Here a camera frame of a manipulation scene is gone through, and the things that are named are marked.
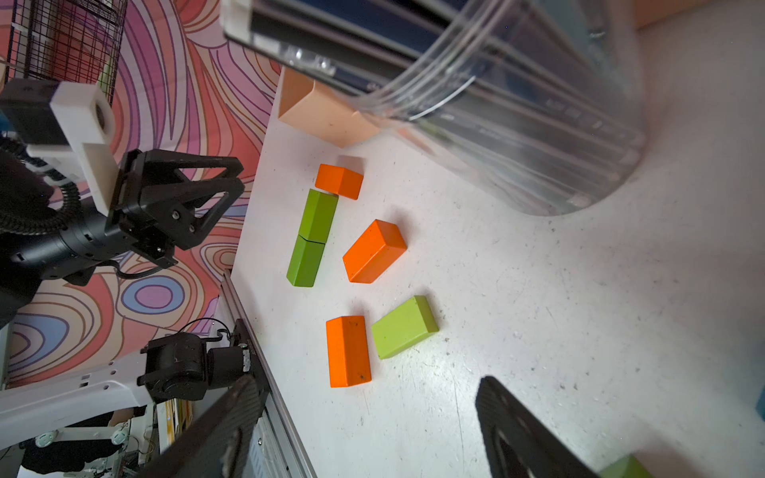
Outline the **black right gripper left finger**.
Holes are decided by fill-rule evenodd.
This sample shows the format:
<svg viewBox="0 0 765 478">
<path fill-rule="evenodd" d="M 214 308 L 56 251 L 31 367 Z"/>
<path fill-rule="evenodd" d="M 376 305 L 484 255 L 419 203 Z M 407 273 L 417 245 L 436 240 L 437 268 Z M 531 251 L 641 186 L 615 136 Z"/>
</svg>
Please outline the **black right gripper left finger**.
<svg viewBox="0 0 765 478">
<path fill-rule="evenodd" d="M 252 376 L 239 378 L 203 416 L 139 475 L 146 478 L 241 477 L 253 430 L 265 408 Z"/>
</svg>

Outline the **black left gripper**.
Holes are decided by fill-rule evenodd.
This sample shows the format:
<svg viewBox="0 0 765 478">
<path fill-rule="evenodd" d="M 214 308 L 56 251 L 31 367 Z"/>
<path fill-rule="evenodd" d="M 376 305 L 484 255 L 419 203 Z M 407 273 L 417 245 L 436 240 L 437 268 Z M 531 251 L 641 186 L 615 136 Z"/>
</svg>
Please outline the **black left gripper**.
<svg viewBox="0 0 765 478">
<path fill-rule="evenodd" d="M 219 173 L 212 179 L 190 181 L 183 169 L 219 169 Z M 201 245 L 243 193 L 242 171 L 236 157 L 162 149 L 126 153 L 110 210 L 101 213 L 92 197 L 83 201 L 77 217 L 77 254 L 90 268 L 126 252 L 159 269 L 175 266 L 175 246 L 188 250 Z"/>
</svg>

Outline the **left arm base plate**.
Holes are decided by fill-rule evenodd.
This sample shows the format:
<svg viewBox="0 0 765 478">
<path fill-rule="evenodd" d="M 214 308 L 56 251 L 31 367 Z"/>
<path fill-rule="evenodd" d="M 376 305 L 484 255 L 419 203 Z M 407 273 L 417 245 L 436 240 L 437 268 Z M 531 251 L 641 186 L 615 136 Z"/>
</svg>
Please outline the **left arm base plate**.
<svg viewBox="0 0 765 478">
<path fill-rule="evenodd" d="M 243 350 L 243 370 L 245 374 L 250 374 L 255 380 L 259 404 L 265 407 L 270 396 L 271 386 L 255 338 L 245 320 L 237 319 L 234 322 L 231 345 Z"/>
</svg>

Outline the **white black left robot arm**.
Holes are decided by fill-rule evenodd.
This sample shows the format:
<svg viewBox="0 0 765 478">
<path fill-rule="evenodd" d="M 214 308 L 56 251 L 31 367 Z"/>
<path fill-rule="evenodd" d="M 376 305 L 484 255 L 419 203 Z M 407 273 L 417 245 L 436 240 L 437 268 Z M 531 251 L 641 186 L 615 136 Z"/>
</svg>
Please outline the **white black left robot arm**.
<svg viewBox="0 0 765 478">
<path fill-rule="evenodd" d="M 63 217 L 7 234 L 1 243 L 1 308 L 16 312 L 46 280 L 87 284 L 97 269 L 117 268 L 131 252 L 155 275 L 175 266 L 175 252 L 203 243 L 243 193 L 242 164 L 234 157 L 177 151 L 130 151 L 115 179 L 106 212 L 64 188 Z M 9 447 L 45 434 L 61 438 L 66 426 L 121 408 L 167 400 L 201 400 L 253 370 L 247 340 L 230 333 L 227 348 L 189 332 L 150 341 L 107 368 L 70 372 L 1 396 L 1 444 Z"/>
</svg>

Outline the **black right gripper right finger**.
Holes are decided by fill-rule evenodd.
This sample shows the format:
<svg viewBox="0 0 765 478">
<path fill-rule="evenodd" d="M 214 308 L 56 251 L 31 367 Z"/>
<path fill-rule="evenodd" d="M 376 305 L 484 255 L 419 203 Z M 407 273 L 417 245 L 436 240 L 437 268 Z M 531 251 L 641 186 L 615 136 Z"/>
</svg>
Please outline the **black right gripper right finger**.
<svg viewBox="0 0 765 478">
<path fill-rule="evenodd" d="M 497 378 L 480 380 L 475 407 L 493 477 L 595 477 Z"/>
</svg>

